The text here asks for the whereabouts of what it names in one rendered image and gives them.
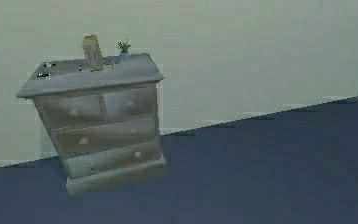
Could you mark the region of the pale birch birdhouse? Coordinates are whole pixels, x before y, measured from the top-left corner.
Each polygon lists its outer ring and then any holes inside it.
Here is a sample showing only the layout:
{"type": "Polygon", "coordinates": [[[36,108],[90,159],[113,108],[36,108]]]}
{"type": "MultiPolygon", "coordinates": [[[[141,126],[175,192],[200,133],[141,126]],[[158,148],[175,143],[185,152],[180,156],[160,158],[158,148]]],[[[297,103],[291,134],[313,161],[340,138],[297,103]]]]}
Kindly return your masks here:
{"type": "Polygon", "coordinates": [[[82,42],[82,48],[90,71],[101,71],[103,69],[103,57],[97,36],[85,36],[82,42]]]}

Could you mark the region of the grey wooden chest of drawers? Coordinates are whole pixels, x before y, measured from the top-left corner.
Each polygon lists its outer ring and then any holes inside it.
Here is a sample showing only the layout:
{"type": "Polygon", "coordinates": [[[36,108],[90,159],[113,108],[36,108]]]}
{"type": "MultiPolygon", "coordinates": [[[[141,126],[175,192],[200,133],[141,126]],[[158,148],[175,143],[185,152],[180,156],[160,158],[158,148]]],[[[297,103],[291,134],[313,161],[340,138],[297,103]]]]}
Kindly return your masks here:
{"type": "Polygon", "coordinates": [[[107,56],[104,68],[93,72],[84,59],[46,62],[17,96],[33,102],[67,173],[69,194],[112,187],[166,169],[157,88],[163,74],[149,54],[131,54],[127,61],[107,56]],[[45,68],[46,62],[56,66],[45,68]],[[38,73],[51,76],[37,78],[38,73]]]}

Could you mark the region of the small green potted plant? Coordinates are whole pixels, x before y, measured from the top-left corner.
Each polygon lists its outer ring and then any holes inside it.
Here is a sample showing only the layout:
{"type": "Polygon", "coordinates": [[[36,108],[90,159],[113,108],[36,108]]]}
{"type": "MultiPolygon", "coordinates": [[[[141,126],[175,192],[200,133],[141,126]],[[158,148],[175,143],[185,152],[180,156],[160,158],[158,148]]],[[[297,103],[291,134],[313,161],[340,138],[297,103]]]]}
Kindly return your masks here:
{"type": "Polygon", "coordinates": [[[122,61],[127,61],[129,59],[131,48],[130,41],[125,38],[124,40],[119,40],[116,42],[116,48],[119,50],[119,57],[122,61]]]}

